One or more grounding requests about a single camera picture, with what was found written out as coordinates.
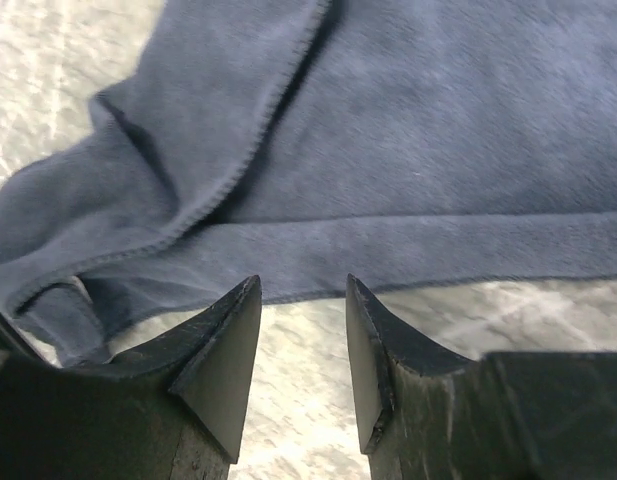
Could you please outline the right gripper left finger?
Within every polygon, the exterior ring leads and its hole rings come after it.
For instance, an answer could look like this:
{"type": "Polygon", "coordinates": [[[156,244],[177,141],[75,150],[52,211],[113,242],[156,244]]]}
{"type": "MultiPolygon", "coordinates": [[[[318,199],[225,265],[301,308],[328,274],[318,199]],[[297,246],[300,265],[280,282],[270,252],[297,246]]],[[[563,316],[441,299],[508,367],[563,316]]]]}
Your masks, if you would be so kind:
{"type": "Polygon", "coordinates": [[[252,276],[106,364],[57,368],[0,314],[0,479],[224,479],[261,319],[252,276]]]}

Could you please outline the grey towel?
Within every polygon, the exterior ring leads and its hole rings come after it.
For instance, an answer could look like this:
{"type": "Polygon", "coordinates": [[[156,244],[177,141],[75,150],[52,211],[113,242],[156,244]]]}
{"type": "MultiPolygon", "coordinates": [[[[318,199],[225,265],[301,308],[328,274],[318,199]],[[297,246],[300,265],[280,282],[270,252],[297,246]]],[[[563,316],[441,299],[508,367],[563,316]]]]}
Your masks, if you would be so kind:
{"type": "Polygon", "coordinates": [[[617,1],[170,1],[0,191],[0,312],[65,365],[268,302],[617,277],[617,1]]]}

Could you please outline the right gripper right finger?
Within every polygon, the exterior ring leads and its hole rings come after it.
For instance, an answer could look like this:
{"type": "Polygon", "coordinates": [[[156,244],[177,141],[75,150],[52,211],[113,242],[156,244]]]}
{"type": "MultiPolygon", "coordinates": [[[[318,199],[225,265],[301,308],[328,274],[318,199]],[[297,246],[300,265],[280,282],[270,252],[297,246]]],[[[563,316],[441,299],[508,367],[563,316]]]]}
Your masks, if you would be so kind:
{"type": "Polygon", "coordinates": [[[391,313],[357,278],[346,333],[375,479],[617,479],[617,352],[478,360],[391,313]]]}

